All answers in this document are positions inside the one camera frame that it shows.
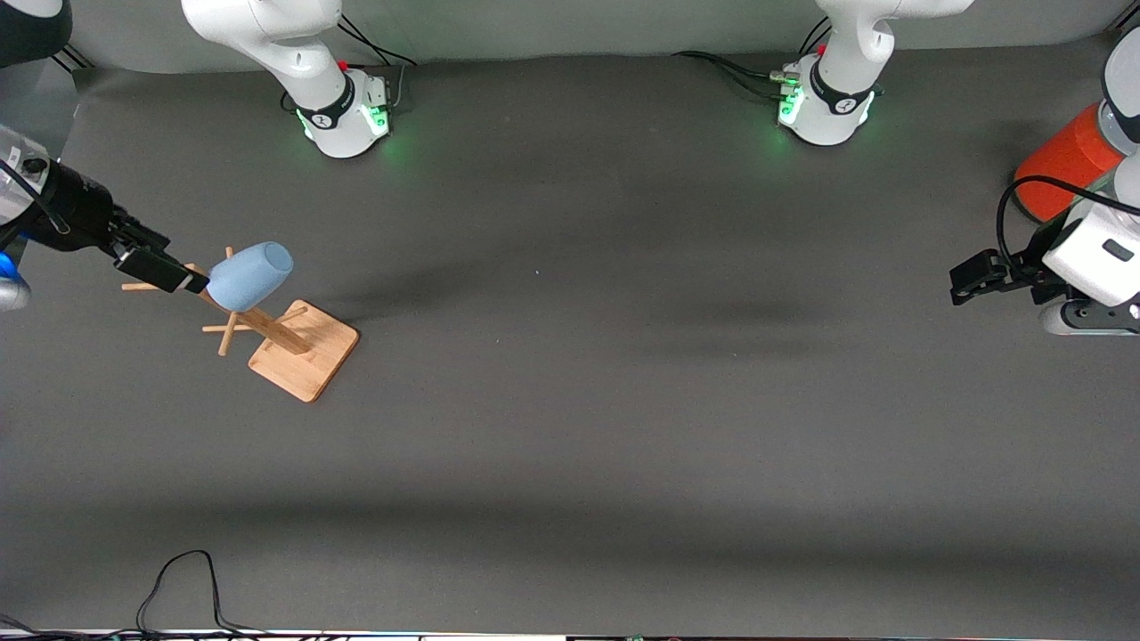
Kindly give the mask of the light blue plastic cup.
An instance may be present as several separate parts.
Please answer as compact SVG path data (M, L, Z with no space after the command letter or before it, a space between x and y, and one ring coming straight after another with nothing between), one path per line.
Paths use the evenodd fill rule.
M217 263L207 274L205 292L228 313L249 313L279 289L293 268L287 248L262 242Z

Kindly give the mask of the orange can with silver lid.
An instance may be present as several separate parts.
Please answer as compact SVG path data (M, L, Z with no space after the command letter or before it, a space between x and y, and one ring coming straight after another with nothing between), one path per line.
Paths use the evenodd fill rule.
M1123 159L1135 154L1135 141L1124 133L1107 102L1096 102L1031 153L1017 167L1013 178L1043 175L1091 190L1104 182ZM1073 198L1067 190L1043 182L1024 182L1013 194L1013 202L1023 216L1035 224L1051 222L1054 216L1070 206Z

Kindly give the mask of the wooden mug tree stand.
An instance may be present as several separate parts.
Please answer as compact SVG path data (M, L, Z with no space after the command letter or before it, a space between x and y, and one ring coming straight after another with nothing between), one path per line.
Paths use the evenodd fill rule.
M227 248L223 260L241 252ZM186 263L204 275L211 268L203 269L196 263ZM122 285L123 291L147 291L150 284L132 279ZM219 334L217 354L225 357L231 352L233 336L239 332L252 332L261 336L262 342L256 351L249 357L249 370L278 386L299 401L317 401L337 370L345 364L347 357L355 351L360 333L353 326L337 320L316 305L306 300L296 300L280 316L264 313L256 305L249 313L228 313L213 301L207 292L199 292L199 300L223 313L225 323L215 326L204 326L203 332Z

